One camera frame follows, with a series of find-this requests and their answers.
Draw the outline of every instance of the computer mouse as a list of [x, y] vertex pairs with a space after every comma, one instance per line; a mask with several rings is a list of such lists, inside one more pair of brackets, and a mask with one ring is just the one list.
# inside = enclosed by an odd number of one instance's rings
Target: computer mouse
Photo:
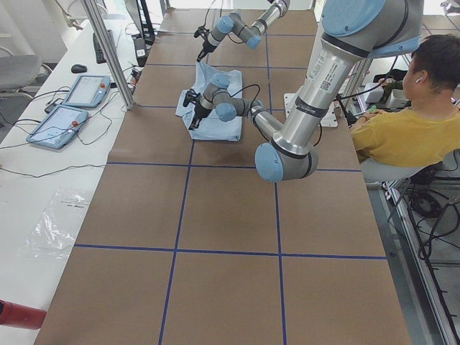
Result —
[[76, 65], [73, 65], [70, 71], [72, 73], [84, 73], [88, 70], [88, 68], [85, 65], [80, 65], [77, 63]]

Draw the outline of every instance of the white mounting plate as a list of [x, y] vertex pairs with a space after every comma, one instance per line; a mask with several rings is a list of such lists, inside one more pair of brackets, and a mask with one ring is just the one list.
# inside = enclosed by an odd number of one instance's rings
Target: white mounting plate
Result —
[[[289, 116], [290, 108], [289, 103], [293, 99], [295, 93], [285, 93], [285, 113], [286, 118]], [[323, 117], [321, 120], [321, 126], [323, 127], [337, 127], [339, 124], [337, 123], [337, 118], [334, 113], [334, 103], [331, 103], [329, 106], [328, 113]]]

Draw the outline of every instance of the folded cloth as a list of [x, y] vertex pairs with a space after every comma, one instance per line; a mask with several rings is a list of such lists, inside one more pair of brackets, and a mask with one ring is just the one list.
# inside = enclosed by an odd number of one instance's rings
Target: folded cloth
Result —
[[[242, 89], [242, 73], [239, 70], [223, 72], [205, 63], [196, 63], [195, 84], [193, 84], [192, 89], [195, 90], [196, 93], [203, 93], [212, 77], [217, 73], [222, 73], [229, 77], [230, 86], [228, 91], [231, 95]], [[188, 90], [184, 90], [180, 94], [175, 114], [182, 117], [185, 127], [188, 129], [192, 124], [195, 106], [191, 103], [188, 104], [187, 107], [183, 106], [187, 91]], [[241, 98], [242, 92], [238, 92], [234, 97]], [[197, 140], [229, 140], [231, 142], [237, 142], [242, 136], [242, 118], [237, 116], [231, 121], [222, 122], [217, 117], [216, 111], [213, 110], [207, 118], [201, 120], [200, 126], [197, 129], [193, 131], [189, 130], [188, 133], [192, 139]]]

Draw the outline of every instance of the man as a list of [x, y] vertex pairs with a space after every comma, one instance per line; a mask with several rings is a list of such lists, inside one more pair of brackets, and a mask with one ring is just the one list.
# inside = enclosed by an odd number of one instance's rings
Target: man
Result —
[[435, 34], [412, 54], [402, 81], [411, 107], [366, 113], [351, 127], [359, 162], [424, 167], [460, 148], [460, 109], [452, 104], [460, 83], [460, 38]]

